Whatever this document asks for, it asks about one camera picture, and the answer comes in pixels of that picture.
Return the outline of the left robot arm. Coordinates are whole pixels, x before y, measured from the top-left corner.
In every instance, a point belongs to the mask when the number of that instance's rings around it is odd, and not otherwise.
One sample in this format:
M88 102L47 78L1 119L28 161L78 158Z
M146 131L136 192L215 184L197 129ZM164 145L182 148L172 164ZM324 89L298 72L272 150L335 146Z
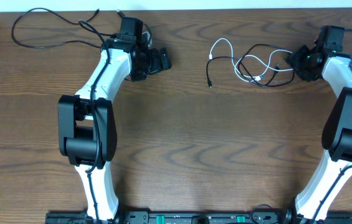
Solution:
M122 82L145 80L172 67L165 48L151 46L150 28L122 16L119 32L97 34L99 63L87 83L58 102L59 150L78 172L87 198L86 223L122 223L111 161L117 149L113 101Z

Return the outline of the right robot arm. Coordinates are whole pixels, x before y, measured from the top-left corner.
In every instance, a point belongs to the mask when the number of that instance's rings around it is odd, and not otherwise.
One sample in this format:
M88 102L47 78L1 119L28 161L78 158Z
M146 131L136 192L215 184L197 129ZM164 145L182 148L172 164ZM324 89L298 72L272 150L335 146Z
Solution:
M303 81L326 81L337 100L323 128L320 163L281 223L346 221L345 215L327 216L330 205L352 177L352 55L343 52L346 31L344 27L323 26L314 48L303 45L285 60Z

